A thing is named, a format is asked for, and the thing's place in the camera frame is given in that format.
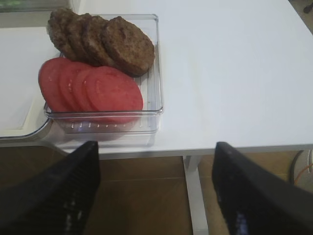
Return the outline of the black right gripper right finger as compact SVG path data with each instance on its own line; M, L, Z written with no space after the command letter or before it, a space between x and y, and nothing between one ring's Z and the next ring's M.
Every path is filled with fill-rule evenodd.
M266 171L226 142L215 147L212 182L231 235L311 235L313 195Z

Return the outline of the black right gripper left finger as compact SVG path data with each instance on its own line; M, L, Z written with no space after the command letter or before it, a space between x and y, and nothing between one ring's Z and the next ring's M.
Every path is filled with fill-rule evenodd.
M0 233L81 235L99 185L98 143L87 141L38 175L0 191Z

